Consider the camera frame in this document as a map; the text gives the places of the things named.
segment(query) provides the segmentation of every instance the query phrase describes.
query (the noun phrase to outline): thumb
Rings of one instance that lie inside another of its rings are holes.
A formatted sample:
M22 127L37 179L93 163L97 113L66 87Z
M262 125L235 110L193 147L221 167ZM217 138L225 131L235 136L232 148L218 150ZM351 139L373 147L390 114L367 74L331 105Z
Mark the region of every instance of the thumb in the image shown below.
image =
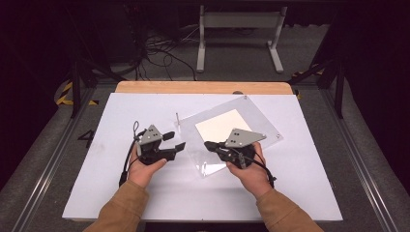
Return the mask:
M164 167L165 164L166 164L166 159L160 159L160 160L154 162L153 164L148 165L148 166L147 166L147 169L149 169L150 172L151 172L152 174L154 174L156 171L158 171L158 170L160 170L162 167Z

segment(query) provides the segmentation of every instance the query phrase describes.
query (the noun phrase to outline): person's right hand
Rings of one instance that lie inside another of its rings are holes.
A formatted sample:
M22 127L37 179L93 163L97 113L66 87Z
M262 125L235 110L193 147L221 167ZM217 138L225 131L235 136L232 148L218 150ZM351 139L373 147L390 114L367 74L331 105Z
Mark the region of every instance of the person's right hand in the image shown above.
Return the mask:
M265 158L262 154L260 143L254 142L252 145L255 149L256 154L258 154L263 159L263 162L266 163ZM254 159L259 161L260 163L263 163L258 155L255 155ZM272 189L271 185L269 184L265 169L263 169L259 165L252 163L247 168L240 169L231 162L227 162L226 166L233 175L241 180L242 185L244 185L245 189L252 193L256 199Z

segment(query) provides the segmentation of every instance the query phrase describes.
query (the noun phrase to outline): person's left hand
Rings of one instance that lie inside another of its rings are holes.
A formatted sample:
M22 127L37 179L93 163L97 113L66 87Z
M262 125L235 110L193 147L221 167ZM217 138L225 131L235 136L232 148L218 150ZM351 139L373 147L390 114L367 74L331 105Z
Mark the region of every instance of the person's left hand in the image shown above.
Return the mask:
M129 177L128 179L137 185L146 188L150 184L151 178L154 173L160 170L166 164L166 159L158 160L157 162L151 165L145 165L137 159L136 155L136 146L133 145L132 153L130 157L130 168L129 168Z

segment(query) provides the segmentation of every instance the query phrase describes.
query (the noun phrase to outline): table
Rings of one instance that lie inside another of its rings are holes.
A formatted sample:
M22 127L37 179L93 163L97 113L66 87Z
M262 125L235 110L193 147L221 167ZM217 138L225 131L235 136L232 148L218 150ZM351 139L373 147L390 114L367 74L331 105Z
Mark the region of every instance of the table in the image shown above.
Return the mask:
M155 122L160 131L175 130L175 110L181 116L192 115L198 109L239 98L231 95L235 91L247 94L284 136L283 141L264 150L268 168L275 170L278 177L277 189L313 219L342 220L290 86L276 82L204 81L120 82L105 107L63 218L95 219L101 206L118 188L118 177L132 139L128 136L130 124L135 117L141 129ZM178 132L171 140L164 146L180 143ZM142 217L145 221L261 220L253 196L226 168L202 178L185 151L154 176L148 191L151 200Z

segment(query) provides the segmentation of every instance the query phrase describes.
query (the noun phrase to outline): clear acrylic sheet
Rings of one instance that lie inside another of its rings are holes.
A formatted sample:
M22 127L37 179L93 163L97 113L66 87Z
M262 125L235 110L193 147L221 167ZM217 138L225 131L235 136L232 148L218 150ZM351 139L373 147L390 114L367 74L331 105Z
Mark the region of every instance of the clear acrylic sheet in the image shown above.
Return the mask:
M251 131L267 135L267 138L259 141L263 149L283 139L283 136L265 117L265 115L263 115L249 96L241 96L236 100L222 103L188 118L181 119L179 121L181 138L186 141L185 149L190 154L191 160L202 177L209 176L223 169L226 164L224 161L220 160L216 153L209 152L205 148L204 140L198 131L198 125L208 120L214 121L214 118L219 117L220 115L228 115L232 113L232 110L236 110L240 114ZM229 124L232 126L232 128L229 128L230 131L234 128L243 129L244 126L242 124L232 125L232 122L229 122Z

